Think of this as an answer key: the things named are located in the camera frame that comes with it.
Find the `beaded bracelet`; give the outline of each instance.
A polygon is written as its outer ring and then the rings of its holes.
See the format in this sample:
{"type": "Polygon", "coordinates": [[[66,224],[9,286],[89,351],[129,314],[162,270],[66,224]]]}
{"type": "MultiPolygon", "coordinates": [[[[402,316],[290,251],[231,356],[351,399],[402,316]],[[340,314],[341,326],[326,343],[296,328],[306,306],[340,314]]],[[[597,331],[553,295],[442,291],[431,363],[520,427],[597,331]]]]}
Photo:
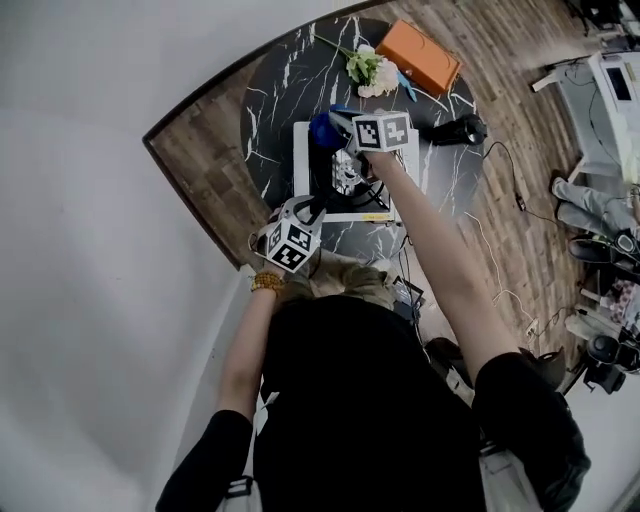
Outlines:
{"type": "Polygon", "coordinates": [[[253,278],[251,291],[254,292],[260,288],[266,288],[277,293],[283,286],[284,282],[280,276],[272,274],[271,272],[258,272],[253,278]]]}

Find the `blue pen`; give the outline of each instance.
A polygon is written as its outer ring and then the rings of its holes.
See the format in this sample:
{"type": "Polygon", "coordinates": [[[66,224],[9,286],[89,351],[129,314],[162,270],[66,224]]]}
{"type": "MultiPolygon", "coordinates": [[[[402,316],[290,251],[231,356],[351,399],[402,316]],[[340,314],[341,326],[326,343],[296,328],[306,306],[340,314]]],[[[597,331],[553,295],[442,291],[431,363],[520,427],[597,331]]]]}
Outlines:
{"type": "Polygon", "coordinates": [[[398,82],[400,82],[400,85],[402,85],[407,90],[407,94],[409,94],[409,98],[411,98],[414,102],[417,102],[418,98],[416,98],[416,93],[413,92],[411,83],[409,82],[407,77],[404,76],[400,71],[398,71],[398,82]]]}

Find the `white cube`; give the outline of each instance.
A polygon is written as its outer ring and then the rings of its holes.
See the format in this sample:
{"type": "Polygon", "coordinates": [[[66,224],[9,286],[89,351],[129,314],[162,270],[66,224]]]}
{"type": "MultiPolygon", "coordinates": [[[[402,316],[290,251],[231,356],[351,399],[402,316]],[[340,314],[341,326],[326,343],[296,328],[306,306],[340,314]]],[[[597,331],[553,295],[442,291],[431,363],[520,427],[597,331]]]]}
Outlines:
{"type": "Polygon", "coordinates": [[[303,226],[280,219],[269,234],[267,259],[289,272],[296,272],[319,246],[320,240],[303,226]]]}
{"type": "Polygon", "coordinates": [[[395,151],[409,144],[411,121],[406,112],[355,116],[351,123],[358,151],[395,151]]]}

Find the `black marble table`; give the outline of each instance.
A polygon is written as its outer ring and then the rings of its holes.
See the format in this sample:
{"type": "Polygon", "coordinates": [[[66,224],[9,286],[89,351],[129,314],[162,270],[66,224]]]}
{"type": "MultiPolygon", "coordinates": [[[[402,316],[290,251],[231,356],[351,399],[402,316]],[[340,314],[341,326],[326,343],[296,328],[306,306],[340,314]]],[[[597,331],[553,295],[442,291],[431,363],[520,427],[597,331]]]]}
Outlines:
{"type": "MultiPolygon", "coordinates": [[[[321,35],[348,49],[374,48],[389,30],[384,21],[352,16],[312,23],[274,46],[255,71],[244,96],[241,137],[249,174],[273,209],[293,195],[293,124],[310,121],[339,103],[373,112],[406,111],[414,128],[438,126],[476,111],[465,81],[458,77],[446,95],[432,97],[416,84],[417,102],[402,86],[378,98],[360,98],[349,79],[345,57],[315,38],[321,35]]],[[[481,146],[434,146],[420,138],[419,186],[441,213],[462,214],[482,175],[481,146]]],[[[363,261],[389,258],[405,231],[395,224],[324,223],[322,247],[363,261]]]]}

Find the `green leaves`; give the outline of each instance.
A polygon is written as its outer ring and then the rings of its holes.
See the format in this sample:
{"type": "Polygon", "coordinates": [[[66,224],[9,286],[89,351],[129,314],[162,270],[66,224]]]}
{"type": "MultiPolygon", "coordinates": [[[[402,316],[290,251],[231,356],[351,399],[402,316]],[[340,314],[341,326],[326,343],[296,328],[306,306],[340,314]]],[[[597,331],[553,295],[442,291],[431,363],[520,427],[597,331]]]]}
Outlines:
{"type": "Polygon", "coordinates": [[[347,73],[355,83],[371,85],[381,60],[375,53],[355,53],[347,62],[347,73]]]}
{"type": "Polygon", "coordinates": [[[347,73],[349,74],[349,78],[351,78],[351,80],[353,80],[357,84],[372,84],[376,76],[378,64],[382,61],[382,57],[380,55],[376,55],[372,51],[352,52],[351,50],[347,50],[342,46],[338,46],[337,44],[332,43],[331,41],[319,36],[318,34],[316,34],[315,37],[317,39],[320,39],[320,41],[333,46],[342,54],[344,54],[345,57],[347,57],[347,73]]]}

